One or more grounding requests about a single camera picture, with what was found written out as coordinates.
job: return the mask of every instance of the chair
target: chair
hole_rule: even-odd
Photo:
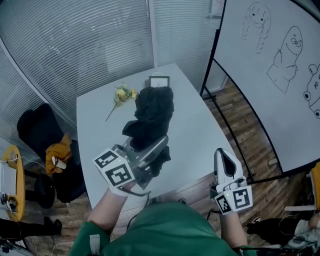
[[[317,162],[315,167],[311,169],[310,173],[306,175],[311,179],[312,193],[314,196],[314,204],[302,206],[286,206],[285,211],[315,211],[320,208],[320,162]]]
[[[42,161],[46,161],[46,149],[59,143],[64,133],[59,127],[54,113],[48,104],[42,104],[36,110],[27,110],[22,114],[17,131],[20,139],[26,143]],[[70,145],[72,157],[68,160],[62,173],[52,175],[57,199],[63,203],[75,200],[86,191],[86,185],[79,158],[76,140]]]

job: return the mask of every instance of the black office chair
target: black office chair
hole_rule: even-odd
[[[59,143],[64,133],[60,129],[54,113],[48,104],[42,104],[36,110],[27,110],[22,114],[17,131],[20,139],[46,162],[46,149]],[[57,199],[69,203],[86,191],[86,185],[79,157],[79,147],[76,140],[70,145],[72,157],[67,161],[62,173],[52,175],[57,193]]]

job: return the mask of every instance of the yellow cloth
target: yellow cloth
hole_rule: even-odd
[[[68,159],[72,156],[70,149],[71,142],[72,141],[69,136],[65,134],[59,143],[52,144],[46,149],[45,168],[49,175],[62,173],[62,170],[59,167],[54,166],[52,163],[52,157],[56,157],[66,164]]]

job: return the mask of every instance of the floor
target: floor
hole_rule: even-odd
[[[216,93],[216,98],[240,142],[240,146],[246,156],[250,169],[255,174],[254,178],[259,180],[279,175],[280,170],[277,163],[268,165],[268,161],[274,159],[275,155],[267,136],[238,89],[231,81],[228,81],[225,89]],[[242,161],[235,142],[214,104],[209,99],[205,100],[205,103],[220,124],[238,159]],[[31,166],[30,168],[34,171],[38,170],[37,166]],[[295,204],[298,195],[305,187],[302,182],[303,180],[302,174],[299,174],[290,178],[253,185],[253,207],[240,214],[242,225],[245,226],[257,216],[261,216],[262,219],[285,217],[288,213],[286,214],[284,212],[284,206]],[[210,209],[218,209],[208,197],[209,184],[212,181],[213,175],[209,174],[191,184],[163,195],[161,197],[162,201],[176,201],[180,198],[185,198],[190,207],[206,217]],[[28,177],[26,178],[26,184],[32,186],[32,181],[29,180]],[[113,231],[112,239],[116,239],[126,232],[128,221],[141,209],[141,207],[138,207],[121,213]],[[68,255],[79,228],[82,223],[86,221],[91,210],[89,199],[85,194],[72,203],[61,203],[56,200],[53,207],[47,210],[42,209],[35,202],[27,201],[23,221],[42,223],[43,216],[49,216],[52,220],[59,219],[63,225],[62,235],[59,237],[33,237],[33,240],[27,238],[26,241],[29,248],[33,252],[36,251],[39,256],[50,256],[52,255],[53,245],[66,243],[55,247],[53,253],[56,256]],[[214,213],[211,214],[209,222],[216,233],[220,235],[219,216]],[[265,244],[265,242],[257,235],[248,235],[248,242],[251,246],[261,246]]]

